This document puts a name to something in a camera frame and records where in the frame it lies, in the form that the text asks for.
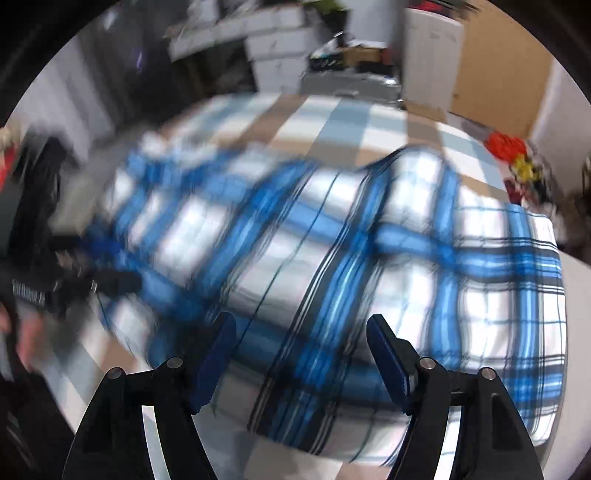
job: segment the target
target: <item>white wall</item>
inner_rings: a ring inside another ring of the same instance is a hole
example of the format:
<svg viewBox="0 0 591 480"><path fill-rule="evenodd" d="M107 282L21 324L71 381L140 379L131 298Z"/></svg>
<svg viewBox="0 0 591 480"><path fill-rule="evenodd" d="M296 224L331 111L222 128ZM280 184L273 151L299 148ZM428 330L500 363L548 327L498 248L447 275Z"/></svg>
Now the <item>white wall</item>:
<svg viewBox="0 0 591 480"><path fill-rule="evenodd" d="M92 142L113 134L114 126L96 92L76 37L43 68L12 113L22 131L30 125L65 134L79 160Z"/></svg>
<svg viewBox="0 0 591 480"><path fill-rule="evenodd" d="M351 9L348 30L359 40L392 41L400 0L340 0Z"/></svg>
<svg viewBox="0 0 591 480"><path fill-rule="evenodd" d="M591 150L591 105L554 59L530 139L565 193L581 188L581 165Z"/></svg>

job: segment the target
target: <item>yellow object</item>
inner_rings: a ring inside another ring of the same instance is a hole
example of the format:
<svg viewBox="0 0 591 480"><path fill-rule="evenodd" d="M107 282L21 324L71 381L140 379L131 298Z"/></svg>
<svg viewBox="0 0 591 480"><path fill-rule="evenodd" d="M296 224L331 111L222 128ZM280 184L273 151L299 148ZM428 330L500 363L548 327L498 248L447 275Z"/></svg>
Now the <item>yellow object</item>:
<svg viewBox="0 0 591 480"><path fill-rule="evenodd" d="M525 155L517 155L512 165L515 176L519 183L527 183L529 181L541 180L541 169L536 167L529 158Z"/></svg>

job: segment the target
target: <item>blue gripper pad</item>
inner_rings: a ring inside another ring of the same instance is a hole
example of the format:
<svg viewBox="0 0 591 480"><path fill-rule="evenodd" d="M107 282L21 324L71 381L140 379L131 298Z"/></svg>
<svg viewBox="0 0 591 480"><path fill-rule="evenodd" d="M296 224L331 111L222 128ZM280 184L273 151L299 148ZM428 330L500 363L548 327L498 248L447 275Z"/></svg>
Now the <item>blue gripper pad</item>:
<svg viewBox="0 0 591 480"><path fill-rule="evenodd" d="M406 340L397 338L384 317L372 315L366 326L369 349L392 402L410 414L418 382L415 363L419 355Z"/></svg>

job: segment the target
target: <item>white storage drawer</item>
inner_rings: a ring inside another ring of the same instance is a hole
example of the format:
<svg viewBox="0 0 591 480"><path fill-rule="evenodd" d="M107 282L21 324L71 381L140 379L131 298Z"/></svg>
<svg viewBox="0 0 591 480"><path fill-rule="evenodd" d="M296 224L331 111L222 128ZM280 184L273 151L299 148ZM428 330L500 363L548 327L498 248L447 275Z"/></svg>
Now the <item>white storage drawer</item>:
<svg viewBox="0 0 591 480"><path fill-rule="evenodd" d="M284 77L300 77L308 68L308 57L281 60L281 74Z"/></svg>
<svg viewBox="0 0 591 480"><path fill-rule="evenodd" d="M259 92L297 93L300 90L300 76L304 69L294 68L300 59L257 60L251 62Z"/></svg>
<svg viewBox="0 0 591 480"><path fill-rule="evenodd" d="M245 36L246 18L224 18L217 27L219 28L219 37L221 40L233 40Z"/></svg>
<svg viewBox="0 0 591 480"><path fill-rule="evenodd" d="M271 8L259 10L245 17L245 32L247 34L274 30L276 27L275 11Z"/></svg>
<svg viewBox="0 0 591 480"><path fill-rule="evenodd" d="M303 55L313 48L311 28L276 32L246 39L246 52L251 60Z"/></svg>
<svg viewBox="0 0 591 480"><path fill-rule="evenodd" d="M304 26L302 7L279 7L277 9L278 28L300 28Z"/></svg>

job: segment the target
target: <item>metal screw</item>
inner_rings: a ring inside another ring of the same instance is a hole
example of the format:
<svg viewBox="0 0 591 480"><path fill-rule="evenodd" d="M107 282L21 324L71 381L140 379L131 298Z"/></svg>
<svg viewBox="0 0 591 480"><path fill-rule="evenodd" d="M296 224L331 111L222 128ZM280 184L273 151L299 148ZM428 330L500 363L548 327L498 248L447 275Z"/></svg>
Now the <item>metal screw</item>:
<svg viewBox="0 0 591 480"><path fill-rule="evenodd" d="M178 368L183 364L183 359L180 358L179 356L174 356L172 358L168 359L168 362L166 362L166 366L168 368Z"/></svg>
<svg viewBox="0 0 591 480"><path fill-rule="evenodd" d="M109 380L114 380L115 378L119 378L122 373L123 373L123 370L121 370L119 367L114 367L114 368L111 368L111 370L109 370L107 372L107 378Z"/></svg>
<svg viewBox="0 0 591 480"><path fill-rule="evenodd" d="M487 380L494 380L496 378L496 372L492 368L483 368L480 373Z"/></svg>
<svg viewBox="0 0 591 480"><path fill-rule="evenodd" d="M433 370L435 368L435 360L433 360L433 358L429 358L427 356L424 356L423 358L421 358L418 363L419 363L419 365L421 365L421 367L423 367L427 370Z"/></svg>

